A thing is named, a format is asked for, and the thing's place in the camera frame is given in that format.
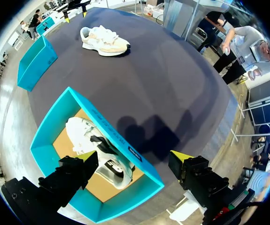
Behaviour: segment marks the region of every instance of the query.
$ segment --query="shoe box label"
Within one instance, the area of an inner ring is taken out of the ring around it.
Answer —
[[[135,150],[133,150],[130,146],[129,146],[129,151],[142,162],[141,156],[138,155],[138,153],[135,152]]]

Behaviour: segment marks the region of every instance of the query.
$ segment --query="gray shirt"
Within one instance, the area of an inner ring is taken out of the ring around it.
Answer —
[[[270,62],[257,62],[252,55],[250,46],[259,40],[264,40],[264,36],[251,26],[235,28],[235,37],[230,43],[230,49],[234,55],[239,58],[242,56],[245,60],[242,67],[249,71],[254,66],[257,66],[261,75],[270,72]]]

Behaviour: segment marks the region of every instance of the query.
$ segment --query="box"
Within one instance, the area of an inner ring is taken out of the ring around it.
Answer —
[[[32,91],[41,76],[57,58],[52,45],[44,36],[41,36],[20,60],[17,85]]]
[[[65,148],[72,149],[72,144],[63,140],[63,135],[65,123],[68,118],[75,115],[90,119],[109,141],[136,166],[133,182],[124,190],[116,190],[112,196],[95,196],[94,194],[98,195],[98,190],[95,190],[94,193],[95,188],[101,192],[109,191],[104,186],[106,183],[103,178],[92,176],[86,189],[77,191],[70,201],[76,210],[95,223],[105,222],[134,209],[164,187],[156,169],[118,134],[85,97],[70,87],[50,108],[31,144],[33,157],[45,176],[54,172],[58,167],[58,160],[66,154],[59,149],[59,146],[64,144]]]
[[[37,26],[37,33],[42,35],[46,30],[54,25],[54,20],[51,17],[47,17]]]

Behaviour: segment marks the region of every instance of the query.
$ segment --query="black shirt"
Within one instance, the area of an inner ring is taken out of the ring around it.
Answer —
[[[39,21],[38,18],[39,18],[39,15],[35,14],[31,20],[29,27],[36,27],[38,25],[38,21]]]

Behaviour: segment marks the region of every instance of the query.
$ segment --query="shoe sole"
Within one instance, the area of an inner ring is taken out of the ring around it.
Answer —
[[[83,48],[88,49],[88,50],[96,50],[96,51],[98,51],[98,54],[101,56],[115,56],[115,55],[120,55],[122,53],[125,53],[125,51],[119,52],[119,53],[117,53],[117,52],[112,52],[112,53],[111,52],[103,52],[100,49],[95,48],[94,46],[88,45],[86,43],[83,43]]]

